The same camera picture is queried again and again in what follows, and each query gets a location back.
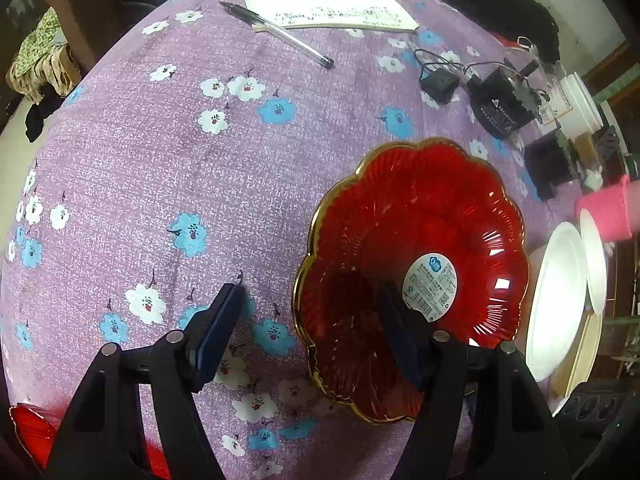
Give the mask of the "red wedding glass plate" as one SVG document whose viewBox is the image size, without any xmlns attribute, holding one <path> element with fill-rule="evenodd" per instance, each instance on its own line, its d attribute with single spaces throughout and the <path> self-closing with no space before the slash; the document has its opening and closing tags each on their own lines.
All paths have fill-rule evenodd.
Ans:
<svg viewBox="0 0 640 480">
<path fill-rule="evenodd" d="M 9 408 L 18 442 L 40 472 L 46 469 L 52 446 L 61 425 L 64 410 L 46 410 L 32 404 L 19 403 Z M 170 479 L 171 475 L 162 449 L 146 442 L 151 474 L 160 479 Z"/>
</svg>

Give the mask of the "large white paper bowl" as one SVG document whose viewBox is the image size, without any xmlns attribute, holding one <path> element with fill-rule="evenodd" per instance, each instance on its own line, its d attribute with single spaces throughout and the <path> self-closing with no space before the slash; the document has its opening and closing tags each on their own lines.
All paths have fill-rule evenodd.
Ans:
<svg viewBox="0 0 640 480">
<path fill-rule="evenodd" d="M 548 243 L 529 256 L 532 284 L 527 293 L 524 354 L 536 382 L 549 378 L 576 337 L 587 289 L 582 237 L 574 224 L 560 223 Z"/>
</svg>

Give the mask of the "red gold-rimmed glass plate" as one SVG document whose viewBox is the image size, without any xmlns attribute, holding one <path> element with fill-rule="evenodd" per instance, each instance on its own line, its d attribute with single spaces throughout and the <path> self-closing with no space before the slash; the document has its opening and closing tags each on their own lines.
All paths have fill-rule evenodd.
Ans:
<svg viewBox="0 0 640 480">
<path fill-rule="evenodd" d="M 414 419 L 422 396 L 375 312 L 401 305 L 461 342 L 513 339 L 529 282 L 525 222 L 498 172 L 444 138 L 378 146 L 311 219 L 292 315 L 312 380 L 371 424 Z"/>
</svg>

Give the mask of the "beige plastic bowl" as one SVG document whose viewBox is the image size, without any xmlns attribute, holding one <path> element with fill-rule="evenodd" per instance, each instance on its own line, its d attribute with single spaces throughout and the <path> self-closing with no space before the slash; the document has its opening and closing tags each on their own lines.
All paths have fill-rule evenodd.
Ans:
<svg viewBox="0 0 640 480">
<path fill-rule="evenodd" d="M 602 315 L 589 310 L 582 316 L 570 351 L 549 377 L 550 410 L 553 416 L 562 410 L 575 388 L 589 379 L 598 354 L 602 326 Z"/>
</svg>

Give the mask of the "purple floral tablecloth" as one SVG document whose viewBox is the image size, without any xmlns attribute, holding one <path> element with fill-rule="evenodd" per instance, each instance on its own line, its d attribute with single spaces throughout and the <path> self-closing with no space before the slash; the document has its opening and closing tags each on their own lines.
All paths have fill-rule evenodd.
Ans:
<svg viewBox="0 0 640 480">
<path fill-rule="evenodd" d="M 535 127 L 494 140 L 458 91 L 424 96 L 412 51 L 485 66 L 490 32 L 438 0 L 396 0 L 415 35 L 306 29 L 324 70 L 222 10 L 169 0 L 53 115 L 10 203 L 1 344 L 11 403 L 65 411 L 96 352 L 152 344 L 242 275 L 230 372 L 195 403 L 231 479 L 386 479 L 408 422 L 371 425 L 311 381 L 291 292 L 326 191 L 390 141 L 446 136 L 487 160 L 529 246 L 573 217 L 576 183 L 542 202 L 523 165 Z"/>
</svg>

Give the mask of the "dark small jar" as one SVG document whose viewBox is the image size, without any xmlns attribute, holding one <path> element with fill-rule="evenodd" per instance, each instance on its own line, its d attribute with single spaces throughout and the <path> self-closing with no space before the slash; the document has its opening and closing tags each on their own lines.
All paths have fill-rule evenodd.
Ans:
<svg viewBox="0 0 640 480">
<path fill-rule="evenodd" d="M 560 128 L 525 147 L 524 162 L 538 197 L 546 202 L 556 188 L 579 178 L 577 152 Z"/>
</svg>

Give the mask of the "green patterned cloth pile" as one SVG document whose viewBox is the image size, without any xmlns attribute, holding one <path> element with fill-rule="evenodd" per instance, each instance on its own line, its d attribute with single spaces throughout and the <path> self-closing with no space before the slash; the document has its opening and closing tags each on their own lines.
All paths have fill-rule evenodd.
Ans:
<svg viewBox="0 0 640 480">
<path fill-rule="evenodd" d="M 81 72 L 58 14 L 49 8 L 21 43 L 6 74 L 6 83 L 10 89 L 39 104 L 47 84 L 58 96 L 66 98 L 81 81 Z"/>
</svg>

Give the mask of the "clear ballpoint pen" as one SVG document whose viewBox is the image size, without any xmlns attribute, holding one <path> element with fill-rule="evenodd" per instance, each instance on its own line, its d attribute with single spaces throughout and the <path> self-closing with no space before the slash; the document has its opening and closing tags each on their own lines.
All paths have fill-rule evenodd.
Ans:
<svg viewBox="0 0 640 480">
<path fill-rule="evenodd" d="M 329 58 L 326 55 L 321 54 L 315 48 L 311 47 L 309 44 L 305 44 L 302 40 L 299 40 L 292 34 L 290 34 L 283 27 L 274 24 L 273 22 L 268 21 L 266 18 L 263 18 L 261 15 L 244 8 L 244 6 L 240 6 L 239 4 L 232 3 L 229 1 L 221 1 L 219 3 L 224 10 L 226 10 L 230 15 L 234 16 L 238 20 L 253 25 L 262 25 L 266 32 L 269 32 L 272 36 L 283 41 L 288 46 L 292 47 L 296 51 L 303 53 L 307 58 L 310 58 L 326 70 L 332 70 L 334 67 L 334 61 L 332 58 Z"/>
</svg>

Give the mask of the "black electronic device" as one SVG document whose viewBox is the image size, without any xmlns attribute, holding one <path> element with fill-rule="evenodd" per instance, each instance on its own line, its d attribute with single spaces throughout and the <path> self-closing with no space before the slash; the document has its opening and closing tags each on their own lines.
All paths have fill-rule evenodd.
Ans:
<svg viewBox="0 0 640 480">
<path fill-rule="evenodd" d="M 529 82 L 529 77 L 541 68 L 536 58 L 522 68 L 516 68 L 509 60 L 494 65 L 496 68 L 484 79 L 472 75 L 466 88 L 477 121 L 491 136 L 504 141 L 540 117 L 541 105 L 549 101 L 549 93 L 545 80 L 540 88 Z"/>
</svg>

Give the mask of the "small black charger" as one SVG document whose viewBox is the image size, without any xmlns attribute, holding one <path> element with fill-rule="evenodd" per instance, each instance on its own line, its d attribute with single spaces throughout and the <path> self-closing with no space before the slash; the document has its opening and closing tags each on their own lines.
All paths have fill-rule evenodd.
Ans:
<svg viewBox="0 0 640 480">
<path fill-rule="evenodd" d="M 449 104 L 471 66 L 423 48 L 414 49 L 413 57 L 420 68 L 420 90 L 438 105 Z"/>
</svg>

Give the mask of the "white plastic jar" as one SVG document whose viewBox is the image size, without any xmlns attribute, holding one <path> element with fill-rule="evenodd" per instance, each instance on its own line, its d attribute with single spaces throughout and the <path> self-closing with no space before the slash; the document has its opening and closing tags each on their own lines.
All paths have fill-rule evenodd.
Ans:
<svg viewBox="0 0 640 480">
<path fill-rule="evenodd" d="M 593 134 L 604 123 L 596 102 L 578 73 L 560 79 L 548 92 L 549 101 L 542 101 L 536 126 L 541 134 L 559 129 L 567 139 Z"/>
</svg>

